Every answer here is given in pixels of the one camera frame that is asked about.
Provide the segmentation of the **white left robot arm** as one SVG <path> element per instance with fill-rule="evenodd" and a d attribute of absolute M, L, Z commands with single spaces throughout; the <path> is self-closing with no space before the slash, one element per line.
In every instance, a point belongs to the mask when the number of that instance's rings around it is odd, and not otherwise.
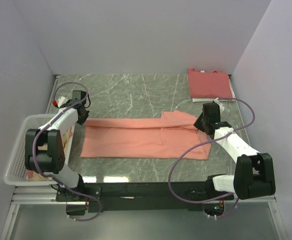
<path fill-rule="evenodd" d="M 74 124 L 83 125 L 89 116 L 85 107 L 89 101 L 88 92 L 82 90 L 73 91 L 72 98 L 64 103 L 54 100 L 58 112 L 45 125 L 26 132 L 25 168 L 68 187 L 74 201 L 82 200 L 86 189 L 82 176 L 65 163 L 62 137 Z"/>

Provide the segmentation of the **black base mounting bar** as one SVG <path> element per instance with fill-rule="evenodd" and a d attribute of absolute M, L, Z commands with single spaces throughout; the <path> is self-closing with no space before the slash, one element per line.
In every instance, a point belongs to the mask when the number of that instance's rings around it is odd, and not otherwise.
<path fill-rule="evenodd" d="M 209 181 L 172 182 L 171 186 L 178 196 L 189 201 L 234 199 L 234 194 L 216 191 Z M 97 198 L 103 211 L 202 211 L 202 204 L 177 199 L 166 182 L 85 183 L 83 193 Z"/>

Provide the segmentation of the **salmon pink t-shirt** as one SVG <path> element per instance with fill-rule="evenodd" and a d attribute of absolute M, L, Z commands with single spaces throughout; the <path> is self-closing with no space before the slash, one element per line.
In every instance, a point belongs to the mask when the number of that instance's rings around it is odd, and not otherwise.
<path fill-rule="evenodd" d="M 85 122 L 83 158 L 176 159 L 207 141 L 196 117 L 163 111 L 160 118 L 90 118 Z"/>

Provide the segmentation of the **folded red t-shirt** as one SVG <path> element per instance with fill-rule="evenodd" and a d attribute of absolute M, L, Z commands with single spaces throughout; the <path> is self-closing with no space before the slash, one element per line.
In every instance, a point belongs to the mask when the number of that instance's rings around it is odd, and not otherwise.
<path fill-rule="evenodd" d="M 201 72 L 189 68 L 187 78 L 191 98 L 232 97 L 226 72 Z"/>

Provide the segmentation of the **beige t-shirt in basket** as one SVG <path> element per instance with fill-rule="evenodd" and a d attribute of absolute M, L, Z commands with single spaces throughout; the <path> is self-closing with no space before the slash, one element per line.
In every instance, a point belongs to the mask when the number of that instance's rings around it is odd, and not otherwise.
<path fill-rule="evenodd" d="M 62 144 L 63 144 L 63 150 L 64 150 L 64 154 L 65 154 L 65 164 L 68 164 L 69 162 L 69 156 L 70 156 L 70 149 L 71 149 L 71 140 L 72 140 L 72 135 L 73 135 L 73 131 L 72 131 L 72 127 L 68 128 L 68 130 L 66 131 L 66 133 L 62 136 Z M 39 173 L 35 173 L 35 180 L 34 181 L 30 181 L 30 182 L 48 182 L 48 181 L 52 181 L 53 179 L 51 177 L 43 177 L 41 174 Z"/>

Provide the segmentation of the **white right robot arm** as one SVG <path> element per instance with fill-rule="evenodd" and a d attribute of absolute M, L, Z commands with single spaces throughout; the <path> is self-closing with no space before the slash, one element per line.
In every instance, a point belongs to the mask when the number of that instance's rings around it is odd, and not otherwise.
<path fill-rule="evenodd" d="M 220 105 L 203 104 L 202 113 L 194 126 L 215 140 L 234 160 L 234 175 L 213 175 L 205 187 L 208 198 L 215 200 L 223 192 L 236 194 L 241 200 L 275 194 L 272 157 L 248 145 L 231 125 L 221 120 Z"/>

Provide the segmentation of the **white plastic laundry basket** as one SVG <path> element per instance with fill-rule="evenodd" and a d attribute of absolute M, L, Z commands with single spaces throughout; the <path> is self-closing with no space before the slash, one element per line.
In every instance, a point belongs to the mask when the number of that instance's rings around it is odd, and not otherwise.
<path fill-rule="evenodd" d="M 56 182 L 54 180 L 28 180 L 28 170 L 25 167 L 26 132 L 29 129 L 37 130 L 44 126 L 48 126 L 50 130 L 60 130 L 60 134 L 64 135 L 67 133 L 68 129 L 70 129 L 71 132 L 74 131 L 77 119 L 78 116 L 73 110 L 64 114 L 37 114 L 27 117 L 19 131 L 17 141 L 10 157 L 9 166 L 4 177 L 4 182 L 8 185 L 17 187 L 37 187 L 55 184 Z M 67 185 L 70 188 L 75 188 L 79 183 L 79 175 L 68 167 L 72 140 L 73 137 L 70 135 L 68 137 L 67 149 L 65 150 L 65 164 L 59 174 L 55 174 L 54 177 L 62 184 Z"/>

